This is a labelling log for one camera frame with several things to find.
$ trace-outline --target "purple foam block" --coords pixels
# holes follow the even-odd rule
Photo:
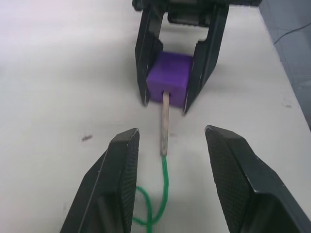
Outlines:
[[[170,93],[170,104],[183,107],[189,80],[192,57],[161,52],[147,77],[150,99],[162,102],[163,92]]]

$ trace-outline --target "green string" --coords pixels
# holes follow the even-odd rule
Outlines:
[[[145,226],[147,227],[147,233],[152,233],[152,226],[155,225],[162,217],[166,202],[169,197],[169,173],[167,170],[167,162],[166,162],[166,156],[162,157],[162,170],[163,170],[163,178],[164,178],[164,187],[163,187],[163,198],[162,198],[162,203],[160,205],[159,211],[155,218],[153,218],[152,215],[152,206],[151,206],[151,201],[148,196],[148,193],[142,188],[142,187],[136,187],[136,190],[141,192],[142,195],[145,198],[146,205],[147,205],[147,220],[144,221],[140,218],[134,217],[133,221],[136,222],[140,226]]]

